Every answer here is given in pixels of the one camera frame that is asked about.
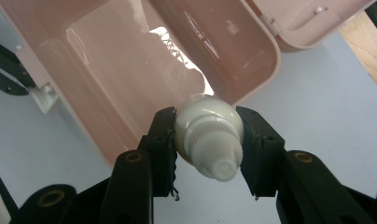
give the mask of white table surface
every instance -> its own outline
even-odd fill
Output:
[[[277,77],[242,106],[269,121],[286,149],[314,153],[344,185],[376,196],[377,87],[339,34],[283,54]],[[18,206],[47,185],[82,191],[110,173],[64,106],[44,115],[30,96],[0,92],[0,175]],[[179,159],[176,175],[181,200],[155,199],[156,224],[279,223],[275,198],[255,202],[241,173],[219,183]]]

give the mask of container lid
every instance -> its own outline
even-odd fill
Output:
[[[281,49],[316,46],[375,0],[245,0],[276,38]]]

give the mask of pink plastic container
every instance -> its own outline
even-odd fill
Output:
[[[319,44],[373,0],[0,0],[16,53],[50,84],[108,161],[154,113],[194,93],[239,104],[272,78],[280,49]]]

